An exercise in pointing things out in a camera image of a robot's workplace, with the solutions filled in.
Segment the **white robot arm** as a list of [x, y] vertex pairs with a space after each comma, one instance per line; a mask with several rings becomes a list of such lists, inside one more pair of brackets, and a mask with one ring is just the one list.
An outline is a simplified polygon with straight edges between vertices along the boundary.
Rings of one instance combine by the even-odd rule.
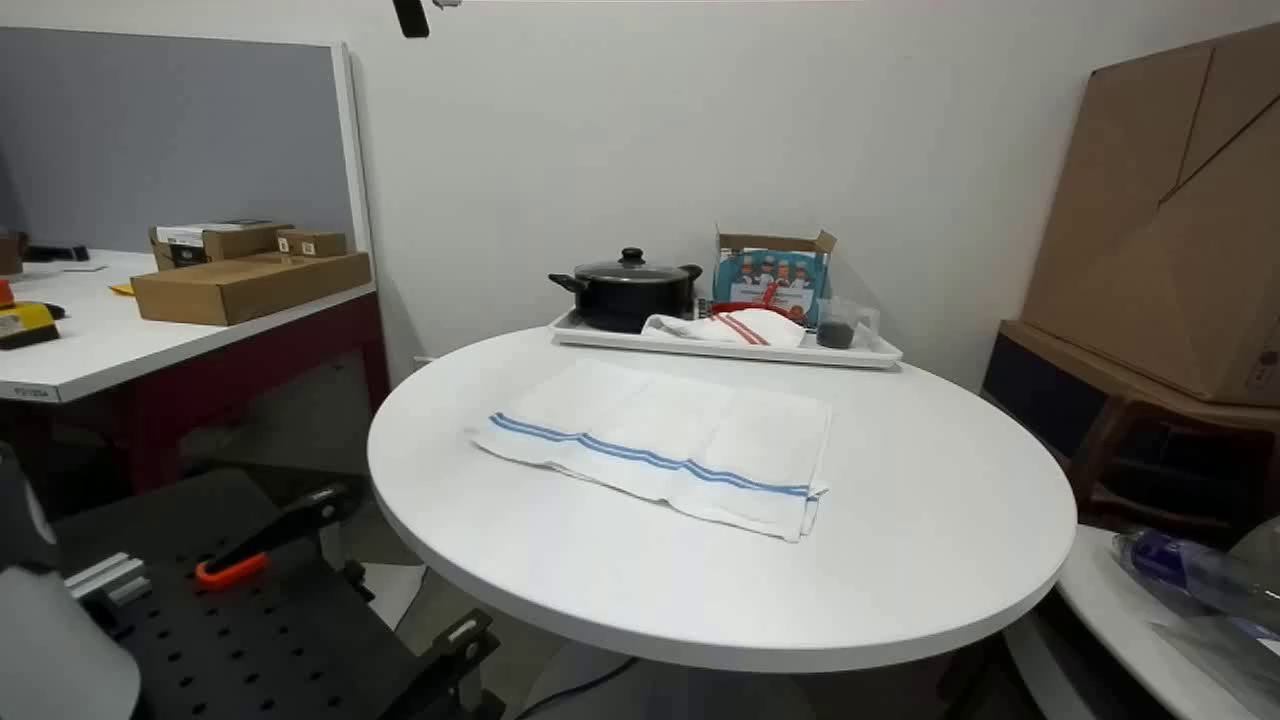
[[430, 40], [463, 0], [393, 0], [403, 40]]

